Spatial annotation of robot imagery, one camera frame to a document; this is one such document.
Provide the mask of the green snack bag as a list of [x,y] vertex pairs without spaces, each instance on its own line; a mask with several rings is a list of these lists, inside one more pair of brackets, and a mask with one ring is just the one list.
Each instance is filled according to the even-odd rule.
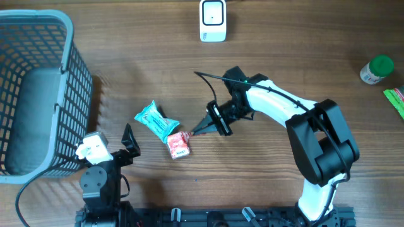
[[384,90],[383,93],[389,102],[395,107],[401,118],[404,119],[404,86],[393,88],[390,90]]

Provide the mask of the red coffee stick sachet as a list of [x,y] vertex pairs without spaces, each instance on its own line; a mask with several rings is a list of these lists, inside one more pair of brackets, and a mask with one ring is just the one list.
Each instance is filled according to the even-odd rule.
[[190,138],[190,137],[196,136],[195,133],[193,133],[193,132],[183,132],[183,135],[184,135],[184,137],[186,137],[186,138]]

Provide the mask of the green lid jar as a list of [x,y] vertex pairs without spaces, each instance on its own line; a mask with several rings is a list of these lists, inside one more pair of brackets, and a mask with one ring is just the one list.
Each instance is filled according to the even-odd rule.
[[367,84],[377,84],[394,71],[393,60],[386,55],[378,55],[360,71],[360,78]]

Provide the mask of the teal wet wipes pack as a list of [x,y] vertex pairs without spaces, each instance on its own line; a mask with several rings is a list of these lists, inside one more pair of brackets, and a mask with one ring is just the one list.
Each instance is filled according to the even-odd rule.
[[180,124],[177,120],[163,117],[154,100],[134,119],[146,125],[163,143],[167,142],[168,136]]

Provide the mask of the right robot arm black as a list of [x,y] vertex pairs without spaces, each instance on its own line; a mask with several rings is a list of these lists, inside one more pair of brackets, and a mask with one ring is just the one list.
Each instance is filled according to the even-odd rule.
[[247,77],[238,66],[219,79],[232,98],[222,105],[210,101],[206,116],[192,133],[230,136],[232,123],[252,120],[256,112],[278,122],[287,130],[295,164],[305,179],[297,217],[306,226],[323,224],[333,211],[338,186],[350,180],[350,169],[360,156],[337,103],[299,98],[263,74]]

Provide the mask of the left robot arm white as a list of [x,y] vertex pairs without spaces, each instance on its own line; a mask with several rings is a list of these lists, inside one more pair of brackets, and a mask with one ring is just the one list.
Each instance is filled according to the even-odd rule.
[[76,212],[76,227],[143,225],[130,202],[121,200],[129,195],[121,193],[121,181],[129,183],[121,168],[133,164],[133,159],[141,155],[129,124],[126,124],[121,143],[125,149],[110,153],[108,140],[97,131],[87,134],[78,146],[76,155],[87,169],[80,178],[85,205]]

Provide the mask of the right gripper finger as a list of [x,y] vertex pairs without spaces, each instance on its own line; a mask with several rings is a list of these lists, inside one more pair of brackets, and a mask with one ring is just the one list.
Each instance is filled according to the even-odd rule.
[[218,129],[215,125],[209,125],[205,128],[200,128],[200,129],[196,129],[193,132],[194,136],[200,135],[200,134],[209,134],[209,133],[215,133],[218,132]]
[[205,128],[209,125],[215,125],[214,121],[212,120],[211,116],[207,114],[201,122],[191,131],[194,132],[196,129]]

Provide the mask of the red small box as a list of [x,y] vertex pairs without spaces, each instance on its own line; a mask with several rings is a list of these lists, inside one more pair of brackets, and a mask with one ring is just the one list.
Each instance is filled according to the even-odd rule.
[[173,160],[190,154],[188,146],[190,138],[184,137],[183,132],[180,131],[167,137],[167,146]]

